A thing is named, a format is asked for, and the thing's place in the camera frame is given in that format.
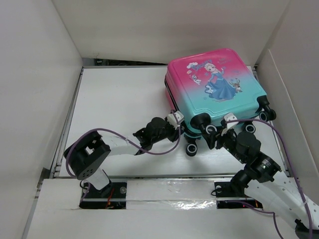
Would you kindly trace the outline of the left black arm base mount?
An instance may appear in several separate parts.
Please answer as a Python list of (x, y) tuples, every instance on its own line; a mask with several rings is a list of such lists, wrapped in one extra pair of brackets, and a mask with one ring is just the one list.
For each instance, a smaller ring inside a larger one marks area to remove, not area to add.
[(126, 208), (127, 183), (113, 182), (107, 193), (102, 193), (93, 185), (82, 183), (82, 194), (79, 207), (81, 209), (109, 209), (120, 210)]

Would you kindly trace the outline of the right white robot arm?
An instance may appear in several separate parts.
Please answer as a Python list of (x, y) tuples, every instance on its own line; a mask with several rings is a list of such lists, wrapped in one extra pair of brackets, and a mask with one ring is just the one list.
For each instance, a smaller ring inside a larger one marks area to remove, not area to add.
[(209, 148), (225, 148), (244, 168), (230, 180), (236, 196), (246, 195), (259, 201), (294, 230), (300, 239), (319, 237), (319, 206), (288, 178), (279, 164), (261, 151), (254, 134), (234, 130), (226, 133), (211, 128), (204, 137)]

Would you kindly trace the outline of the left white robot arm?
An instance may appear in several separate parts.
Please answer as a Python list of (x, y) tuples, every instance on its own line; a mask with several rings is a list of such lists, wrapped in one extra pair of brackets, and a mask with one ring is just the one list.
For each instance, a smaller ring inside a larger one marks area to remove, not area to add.
[(83, 134), (63, 153), (66, 169), (71, 177), (86, 181), (88, 189), (94, 189), (99, 197), (107, 197), (113, 183), (101, 165), (108, 156), (150, 154), (153, 145), (164, 139), (179, 143), (184, 117), (180, 112), (166, 118), (153, 118), (146, 127), (138, 130), (130, 139), (115, 131), (95, 128)]

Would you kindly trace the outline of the pink and teal kids suitcase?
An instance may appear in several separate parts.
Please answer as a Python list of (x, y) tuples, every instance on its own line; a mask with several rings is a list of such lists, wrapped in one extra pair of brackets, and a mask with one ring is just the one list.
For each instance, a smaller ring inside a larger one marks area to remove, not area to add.
[(277, 117), (263, 87), (229, 48), (170, 61), (164, 84), (172, 109), (184, 116), (185, 151), (189, 156), (196, 155), (196, 140), (202, 137), (209, 148), (214, 148), (217, 132), (230, 116), (248, 120), (242, 129), (251, 133), (256, 130), (251, 119), (270, 121)]

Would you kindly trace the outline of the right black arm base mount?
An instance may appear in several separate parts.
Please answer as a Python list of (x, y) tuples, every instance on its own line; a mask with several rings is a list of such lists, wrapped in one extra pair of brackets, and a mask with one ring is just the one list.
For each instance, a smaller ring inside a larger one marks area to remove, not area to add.
[(263, 204), (244, 194), (244, 188), (232, 179), (218, 179), (214, 182), (211, 196), (216, 199), (217, 209), (263, 209)]

